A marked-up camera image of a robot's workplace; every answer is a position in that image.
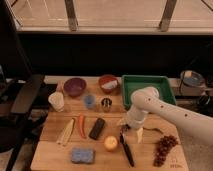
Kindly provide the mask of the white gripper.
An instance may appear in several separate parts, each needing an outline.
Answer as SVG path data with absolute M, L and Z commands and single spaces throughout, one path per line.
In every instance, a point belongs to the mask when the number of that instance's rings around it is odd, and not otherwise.
M 132 129 L 137 130 L 137 143 L 141 143 L 143 137 L 143 123 L 148 112 L 136 108 L 134 105 L 127 111 L 125 118 L 121 118 L 116 123 L 117 126 L 129 125 Z

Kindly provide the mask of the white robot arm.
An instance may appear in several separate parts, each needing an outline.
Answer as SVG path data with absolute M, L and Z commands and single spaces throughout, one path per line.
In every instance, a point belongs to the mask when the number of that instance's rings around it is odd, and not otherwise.
M 155 87 L 134 91 L 130 109 L 117 124 L 140 130 L 149 113 L 157 114 L 191 136 L 213 145 L 213 118 L 160 100 Z

